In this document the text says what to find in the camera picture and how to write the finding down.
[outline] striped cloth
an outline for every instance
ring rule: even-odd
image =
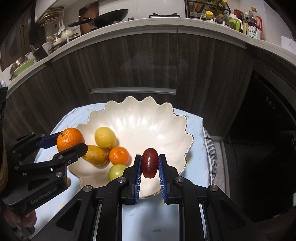
[[[205,139],[205,147],[207,149],[207,164],[209,169],[209,185],[211,185],[216,177],[217,173],[217,154],[214,143],[205,128],[203,128],[203,134]]]

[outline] white countertop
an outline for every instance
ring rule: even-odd
[[[30,78],[33,74],[45,68],[45,63],[55,61],[70,52],[85,46],[112,39],[120,36],[127,36],[152,32],[190,33],[220,39],[245,48],[245,44],[251,44],[258,48],[265,49],[282,59],[290,62],[296,67],[296,55],[270,42],[254,39],[218,24],[208,23],[202,20],[189,18],[143,18],[131,21],[112,24],[95,31],[89,32],[70,43],[62,46],[52,54],[29,67],[8,84],[8,95],[19,85]]]

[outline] white bowl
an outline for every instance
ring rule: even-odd
[[[187,118],[175,115],[170,103],[159,105],[152,97],[142,101],[127,97],[122,103],[109,101],[101,111],[93,110],[87,123],[77,125],[84,136],[85,144],[96,145],[95,131],[102,126],[111,128],[118,145],[125,147],[133,165],[136,154],[142,155],[147,148],[154,148],[158,154],[164,153],[168,165],[184,171],[186,154],[193,145],[193,136],[186,133]],[[68,168],[80,179],[80,187],[92,185],[94,188],[108,184],[108,171],[112,164],[95,166],[83,158]],[[159,174],[154,178],[142,175],[140,198],[150,197],[160,191]]]

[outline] yellow bottle cap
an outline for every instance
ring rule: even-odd
[[[206,16],[206,18],[212,18],[213,17],[213,13],[211,11],[206,11],[205,12],[205,16]]]

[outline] table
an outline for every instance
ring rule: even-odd
[[[105,103],[91,104],[76,108],[62,118],[52,131],[57,133],[69,127],[76,127],[88,120],[92,110],[102,110]],[[209,185],[209,160],[204,139],[202,118],[174,108],[176,115],[187,117],[187,133],[194,137],[194,144],[187,154],[188,165],[182,176],[194,184],[207,187]],[[57,147],[41,149],[36,162],[52,159]],[[79,179],[67,171],[71,186],[46,204],[36,209],[37,233],[79,190]],[[122,214],[122,241],[177,241],[179,239],[178,205],[166,205],[161,194],[148,199],[140,199],[135,206],[124,205]]]

